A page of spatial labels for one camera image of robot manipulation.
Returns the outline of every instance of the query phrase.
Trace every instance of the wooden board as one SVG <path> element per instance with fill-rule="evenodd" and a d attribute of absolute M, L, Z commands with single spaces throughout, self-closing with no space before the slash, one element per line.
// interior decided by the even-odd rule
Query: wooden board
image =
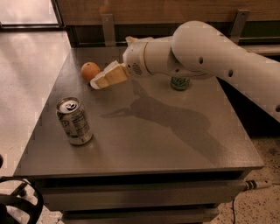
<path fill-rule="evenodd" d="M 237 10 L 250 10 L 248 21 L 280 20 L 279 0 L 58 0 L 58 4 L 65 25 L 101 25 L 101 13 L 113 13 L 116 25 L 232 22 Z"/>

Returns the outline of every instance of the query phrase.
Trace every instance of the orange fruit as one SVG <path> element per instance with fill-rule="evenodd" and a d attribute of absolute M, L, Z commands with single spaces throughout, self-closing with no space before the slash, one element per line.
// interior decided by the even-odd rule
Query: orange fruit
<path fill-rule="evenodd" d="M 94 62 L 87 62 L 81 67 L 80 75 L 86 82 L 90 82 L 100 71 Z"/>

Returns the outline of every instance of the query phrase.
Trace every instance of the table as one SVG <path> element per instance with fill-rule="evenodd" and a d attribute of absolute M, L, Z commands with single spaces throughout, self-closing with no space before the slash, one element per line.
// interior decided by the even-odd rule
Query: table
<path fill-rule="evenodd" d="M 35 183 L 65 223 L 210 221 L 263 161 L 214 77 L 184 92 L 162 74 L 101 90 L 81 78 L 85 62 L 104 68 L 124 50 L 71 50 L 15 176 Z M 68 142 L 55 115 L 69 96 L 83 102 L 94 133 L 82 146 Z"/>

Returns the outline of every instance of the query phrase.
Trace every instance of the soda can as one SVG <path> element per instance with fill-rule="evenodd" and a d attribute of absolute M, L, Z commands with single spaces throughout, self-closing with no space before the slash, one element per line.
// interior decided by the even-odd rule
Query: soda can
<path fill-rule="evenodd" d="M 77 98 L 67 97 L 59 101 L 56 115 L 70 144 L 85 144 L 92 138 L 85 107 Z"/>

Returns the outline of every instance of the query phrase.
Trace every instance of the speckled floor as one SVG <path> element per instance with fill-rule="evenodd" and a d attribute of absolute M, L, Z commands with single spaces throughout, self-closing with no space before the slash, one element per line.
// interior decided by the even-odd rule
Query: speckled floor
<path fill-rule="evenodd" d="M 62 31 L 0 33 L 0 153 L 4 163 L 0 176 L 13 174 L 68 54 L 70 45 Z M 236 223 L 280 223 L 280 136 L 254 137 L 265 167 L 247 179 L 268 179 L 271 188 L 240 193 L 234 203 Z M 0 185 L 0 192 L 9 189 Z M 219 206 L 210 223 L 233 223 L 232 204 Z M 38 223 L 59 223 L 60 212 L 46 208 Z"/>

